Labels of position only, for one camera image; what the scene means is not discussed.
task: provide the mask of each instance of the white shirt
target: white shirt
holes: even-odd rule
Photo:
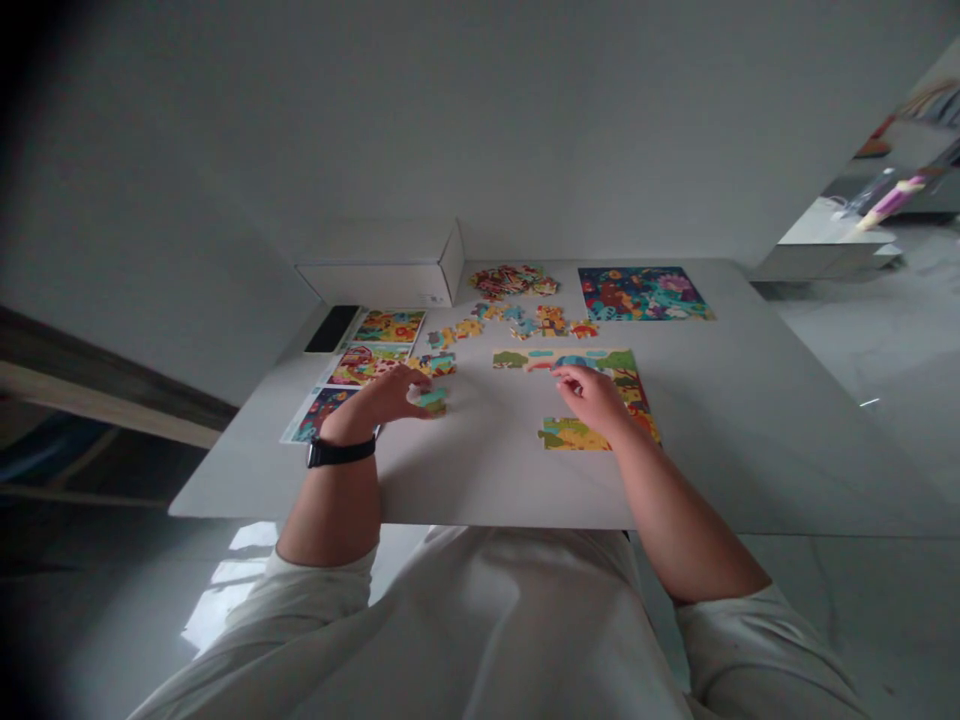
[[[773,586],[678,611],[685,696],[622,533],[433,528],[368,607],[375,553],[331,569],[274,553],[223,635],[132,717],[865,717]]]

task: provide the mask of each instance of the cardboard box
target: cardboard box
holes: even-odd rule
[[[342,221],[294,266],[328,305],[452,307],[463,240],[456,219]]]

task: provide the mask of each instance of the tiled floor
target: tiled floor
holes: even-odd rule
[[[761,290],[858,403],[960,501],[960,248],[947,230],[897,230],[907,267]],[[379,598],[421,527],[384,530]],[[44,560],[77,568],[8,584],[67,716],[122,718],[196,655],[261,571],[273,523],[84,509]],[[955,718],[960,540],[752,536],[751,550],[857,677],[879,718]],[[647,603],[681,679],[669,601],[641,558]]]

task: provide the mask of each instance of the black watch strap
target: black watch strap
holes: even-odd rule
[[[307,450],[307,467],[315,468],[322,465],[343,465],[348,462],[357,462],[373,455],[377,449],[376,436],[357,445],[340,447],[331,445],[320,438],[314,438]]]

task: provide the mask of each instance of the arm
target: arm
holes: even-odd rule
[[[770,578],[723,519],[627,412],[606,375],[580,366],[553,371],[570,409],[610,443],[643,549],[679,603],[743,597]]]
[[[356,445],[369,440],[377,425],[429,418],[425,408],[407,402],[411,385],[426,389],[430,379],[405,366],[394,368],[334,410],[320,426],[321,439]],[[336,567],[362,558],[379,539],[380,485],[371,456],[307,472],[277,542],[277,554],[295,565]]]
[[[683,605],[677,617],[695,701],[720,717],[865,717],[840,662],[633,422],[613,382],[577,366],[553,374],[577,417],[616,453],[643,549]]]
[[[410,385],[429,387],[430,380],[407,367],[390,371],[337,408],[323,422],[320,436],[355,445],[369,440],[377,425],[430,417],[407,402]],[[227,617],[224,633],[131,718],[181,717],[188,710],[191,716],[232,717],[237,712],[224,710],[224,704],[259,703],[266,696],[249,682],[253,665],[367,607],[371,551],[379,536],[380,486],[373,457],[310,470],[263,577]]]

